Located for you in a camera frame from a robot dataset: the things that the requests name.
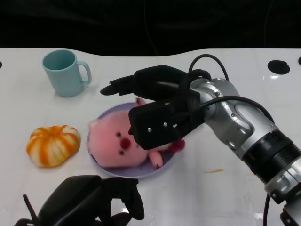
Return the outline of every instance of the stuffed toy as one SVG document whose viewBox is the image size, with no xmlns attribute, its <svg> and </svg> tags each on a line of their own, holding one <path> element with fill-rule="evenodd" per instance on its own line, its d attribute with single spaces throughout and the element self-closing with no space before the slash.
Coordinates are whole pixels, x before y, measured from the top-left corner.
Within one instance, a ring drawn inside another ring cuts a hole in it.
<svg viewBox="0 0 301 226">
<path fill-rule="evenodd" d="M 144 100 L 136 100 L 136 106 L 143 104 Z M 128 134 L 130 126 L 128 111 L 116 111 L 89 123 L 90 138 L 87 147 L 101 167 L 138 166 L 149 157 L 153 166 L 159 169 L 163 166 L 160 151 L 175 153 L 185 146 L 185 141 L 180 140 L 146 151 Z"/>
</svg>

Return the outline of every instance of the table surface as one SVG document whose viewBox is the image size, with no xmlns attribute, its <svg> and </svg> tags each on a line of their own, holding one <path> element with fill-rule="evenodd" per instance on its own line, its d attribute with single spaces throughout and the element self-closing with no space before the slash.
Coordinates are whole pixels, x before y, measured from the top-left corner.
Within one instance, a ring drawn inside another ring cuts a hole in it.
<svg viewBox="0 0 301 226">
<path fill-rule="evenodd" d="M 134 95 L 105 97 L 101 88 L 109 81 L 155 65 L 188 71 L 191 61 L 203 53 L 213 54 L 224 64 L 230 81 L 241 96 L 262 104 L 276 124 L 297 146 L 301 146 L 298 90 L 301 66 L 297 49 L 206 49 L 163 57 L 107 57 L 74 51 L 89 64 L 92 83 L 81 94 L 64 98 L 55 94 L 41 66 L 53 49 L 0 49 L 0 221 L 12 226 L 30 218 L 22 194 L 27 194 L 38 213 L 45 200 L 67 177 L 100 175 L 86 149 L 87 125 L 106 109 L 131 102 Z M 286 75 L 270 72 L 270 60 L 284 60 L 291 70 Z M 208 58 L 195 68 L 223 77 L 218 64 Z M 87 76 L 80 69 L 83 77 Z M 80 150 L 63 165 L 44 169 L 30 161 L 25 147 L 37 127 L 70 125 L 79 130 Z M 205 173 L 222 169 L 222 172 Z M 130 226 L 261 226 L 265 191 L 261 181 L 232 151 L 222 144 L 207 125 L 186 137 L 185 150 L 161 174 L 140 179 L 145 219 L 132 219 Z M 282 205 L 271 201 L 268 224 L 281 226 Z M 112 212 L 126 211 L 119 200 Z"/>
</svg>

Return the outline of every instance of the orange pumpkin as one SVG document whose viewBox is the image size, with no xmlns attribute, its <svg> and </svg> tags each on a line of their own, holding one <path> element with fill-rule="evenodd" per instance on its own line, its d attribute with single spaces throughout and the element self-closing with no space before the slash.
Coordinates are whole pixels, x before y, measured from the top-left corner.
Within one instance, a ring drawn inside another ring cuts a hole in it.
<svg viewBox="0 0 301 226">
<path fill-rule="evenodd" d="M 35 165 L 53 167 L 77 152 L 79 145 L 79 132 L 73 127 L 40 127 L 31 134 L 26 151 Z"/>
</svg>

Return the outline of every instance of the light blue mug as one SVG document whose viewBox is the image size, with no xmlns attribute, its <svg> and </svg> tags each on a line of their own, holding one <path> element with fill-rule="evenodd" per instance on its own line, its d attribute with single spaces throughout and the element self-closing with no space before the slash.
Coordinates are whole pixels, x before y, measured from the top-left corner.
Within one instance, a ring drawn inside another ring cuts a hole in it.
<svg viewBox="0 0 301 226">
<path fill-rule="evenodd" d="M 83 91 L 84 86 L 91 83 L 91 71 L 86 62 L 77 61 L 76 55 L 69 50 L 57 50 L 48 53 L 43 61 L 52 87 L 63 97 L 72 97 Z M 79 72 L 83 65 L 88 74 L 88 81 L 83 81 Z"/>
</svg>

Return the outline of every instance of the purple plate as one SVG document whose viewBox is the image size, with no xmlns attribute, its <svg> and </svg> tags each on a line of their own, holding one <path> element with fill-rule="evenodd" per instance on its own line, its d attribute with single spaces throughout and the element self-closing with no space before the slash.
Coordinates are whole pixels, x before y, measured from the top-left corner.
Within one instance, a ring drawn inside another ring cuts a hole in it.
<svg viewBox="0 0 301 226">
<path fill-rule="evenodd" d="M 115 112 L 115 111 L 123 111 L 123 110 L 130 110 L 135 106 L 135 103 L 125 103 L 121 105 L 117 105 L 115 107 L 110 108 L 109 110 L 102 113 L 98 119 L 101 119 L 102 117 Z M 88 133 L 87 141 L 90 139 L 90 132 Z M 110 174 L 111 176 L 115 177 L 126 177 L 126 178 L 143 178 L 147 176 L 151 176 L 154 174 L 157 174 L 161 172 L 163 169 L 165 169 L 168 165 L 171 164 L 171 159 L 174 156 L 174 153 L 172 152 L 161 152 L 161 156 L 163 159 L 163 166 L 160 169 L 155 169 L 155 167 L 152 165 L 151 161 L 149 159 L 145 160 L 142 164 L 135 167 L 120 167 L 120 168 L 102 168 L 97 161 L 91 156 L 93 161 L 105 172 Z"/>
</svg>

